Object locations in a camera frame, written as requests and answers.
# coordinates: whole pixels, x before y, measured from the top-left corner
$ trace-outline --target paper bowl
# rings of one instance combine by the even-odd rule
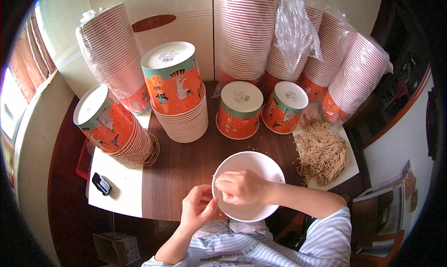
[[[284,174],[279,165],[273,159],[260,152],[238,152],[233,154],[219,165],[215,172],[215,177],[219,177],[226,171],[245,169],[257,173],[268,181],[285,183]],[[216,178],[213,178],[213,197],[219,198],[219,209],[234,220],[242,222],[260,221],[273,214],[279,207],[271,204],[233,205],[225,203],[222,192],[215,186]]]

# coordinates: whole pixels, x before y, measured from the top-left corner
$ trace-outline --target striped shirt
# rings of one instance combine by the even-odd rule
[[[220,231],[191,241],[186,257],[175,266],[349,266],[351,223],[347,207],[314,221],[299,251],[273,242],[268,231],[250,234]],[[142,267],[172,266],[152,257]]]

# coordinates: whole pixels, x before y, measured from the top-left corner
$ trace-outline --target chair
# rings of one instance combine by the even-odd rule
[[[379,257],[361,253],[351,253],[351,266],[375,266],[375,267],[384,267],[388,266],[391,260],[395,257],[397,252],[399,251],[400,245],[402,244],[402,240],[404,238],[404,230],[400,230],[393,234],[387,235],[371,235],[371,236],[363,236],[363,235],[352,235],[351,246],[355,248],[359,243],[368,243],[368,242],[376,242],[376,241],[387,241],[394,240],[393,247],[387,254],[386,257]]]

